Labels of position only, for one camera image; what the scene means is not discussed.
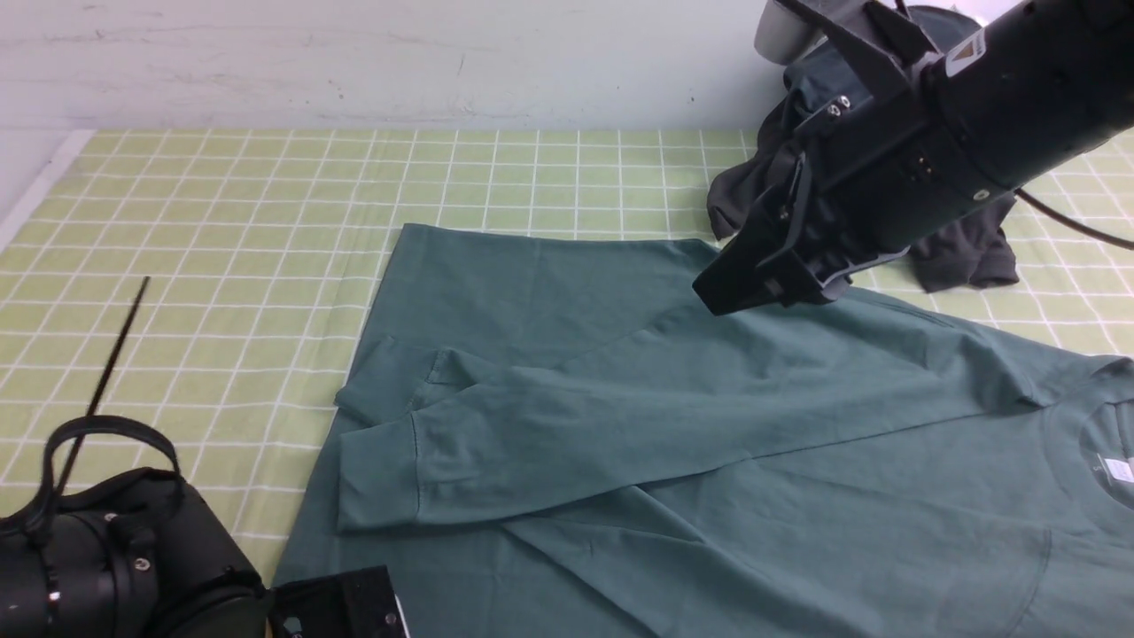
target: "black cable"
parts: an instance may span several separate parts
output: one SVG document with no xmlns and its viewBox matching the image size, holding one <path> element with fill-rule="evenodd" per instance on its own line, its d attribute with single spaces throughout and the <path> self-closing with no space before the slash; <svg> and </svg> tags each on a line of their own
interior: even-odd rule
<svg viewBox="0 0 1134 638">
<path fill-rule="evenodd" d="M 122 352 L 122 346 L 126 344 L 126 335 L 129 334 L 130 326 L 134 325 L 134 316 L 138 313 L 138 306 L 142 305 L 142 296 L 145 295 L 145 288 L 149 284 L 150 277 L 142 279 L 142 287 L 138 288 L 137 296 L 134 297 L 134 305 L 130 306 L 130 312 L 126 315 L 126 324 L 122 325 L 122 331 L 118 333 L 118 341 L 115 342 L 115 349 L 110 351 L 110 359 L 107 361 L 105 368 L 102 369 L 102 377 L 99 380 L 99 385 L 94 389 L 94 397 L 91 398 L 91 405 L 86 409 L 87 417 L 93 417 L 99 411 L 99 403 L 102 403 L 102 395 L 107 392 L 110 375 L 115 372 L 115 366 L 118 364 L 118 356 Z M 67 462 L 64 465 L 62 473 L 59 474 L 59 485 L 56 487 L 57 499 L 62 496 L 64 490 L 67 487 L 67 479 L 70 478 L 75 460 L 78 458 L 78 449 L 83 445 L 84 439 L 81 436 L 71 444 L 70 452 L 67 454 Z"/>
<path fill-rule="evenodd" d="M 1072 230 L 1077 230 L 1086 235 L 1088 237 L 1091 237 L 1092 239 L 1098 239 L 1105 244 L 1110 244 L 1112 246 L 1118 246 L 1120 248 L 1134 250 L 1134 241 L 1129 239 L 1124 239 L 1122 237 L 1108 235 L 1102 230 L 1097 230 L 1094 228 L 1091 228 L 1090 226 L 1085 226 L 1078 221 L 1075 221 L 1074 219 L 1060 212 L 1057 212 L 1055 209 L 1041 202 L 1040 199 L 1035 198 L 1031 193 L 1029 193 L 1023 188 L 1016 188 L 1016 194 L 1019 195 L 1019 198 L 1030 203 L 1032 207 L 1034 207 L 1035 210 L 1042 212 L 1043 214 L 1050 216 L 1051 219 L 1055 219 L 1056 221 L 1063 223 L 1064 226 L 1070 228 Z"/>
</svg>

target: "wrinkled fabric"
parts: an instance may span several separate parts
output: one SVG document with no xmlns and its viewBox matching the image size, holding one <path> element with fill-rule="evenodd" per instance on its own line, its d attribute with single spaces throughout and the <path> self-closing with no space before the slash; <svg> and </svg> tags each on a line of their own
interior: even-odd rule
<svg viewBox="0 0 1134 638">
<path fill-rule="evenodd" d="M 387 564 L 425 638 L 1128 632 L 1128 360 L 714 317 L 713 256 L 407 226 L 277 582 Z"/>
</svg>

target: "camera strap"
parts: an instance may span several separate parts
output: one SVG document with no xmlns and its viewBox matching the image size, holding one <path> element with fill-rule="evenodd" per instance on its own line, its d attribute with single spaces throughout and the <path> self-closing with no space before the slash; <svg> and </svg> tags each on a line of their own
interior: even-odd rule
<svg viewBox="0 0 1134 638">
<path fill-rule="evenodd" d="M 183 487 L 181 468 L 177 461 L 177 451 L 174 444 L 161 433 L 146 426 L 145 424 L 116 417 L 110 415 L 94 415 L 73 419 L 60 426 L 48 437 L 43 450 L 43 470 L 40 477 L 40 488 L 32 501 L 20 511 L 7 519 L 0 520 L 0 536 L 11 536 L 14 534 L 25 534 L 33 542 L 42 545 L 51 529 L 51 521 L 56 517 L 59 494 L 56 488 L 54 453 L 68 441 L 85 437 L 88 435 L 115 435 L 132 439 L 144 443 L 161 452 L 174 467 L 174 474 L 179 480 L 174 491 L 174 496 L 163 507 L 153 508 L 128 517 L 119 517 L 124 520 L 117 522 L 115 527 L 120 529 L 139 529 L 152 527 L 163 520 L 168 520 L 177 512 L 181 500 L 185 497 Z"/>
</svg>

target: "shirt sleeve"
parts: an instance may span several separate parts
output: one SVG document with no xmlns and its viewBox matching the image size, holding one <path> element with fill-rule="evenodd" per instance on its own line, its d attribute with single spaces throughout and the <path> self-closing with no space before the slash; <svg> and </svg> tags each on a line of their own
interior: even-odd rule
<svg viewBox="0 0 1134 638">
<path fill-rule="evenodd" d="M 679 307 L 553 369 L 482 371 L 447 399 L 342 436 L 339 528 L 500 520 L 746 459 L 1027 409 L 1031 384 L 1015 368 L 955 355 L 989 344 L 879 312 L 872 329 L 861 312 L 857 326 L 843 326 Z M 431 377 L 452 360 L 439 351 Z M 340 408 L 367 419 L 366 393 L 347 394 Z"/>
</svg>

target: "sleeve cuff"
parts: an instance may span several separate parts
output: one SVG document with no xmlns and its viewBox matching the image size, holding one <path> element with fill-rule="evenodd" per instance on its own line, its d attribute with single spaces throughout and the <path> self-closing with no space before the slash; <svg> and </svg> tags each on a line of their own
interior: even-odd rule
<svg viewBox="0 0 1134 638">
<path fill-rule="evenodd" d="M 412 524 L 421 509 L 413 415 L 339 439 L 340 533 Z"/>
</svg>

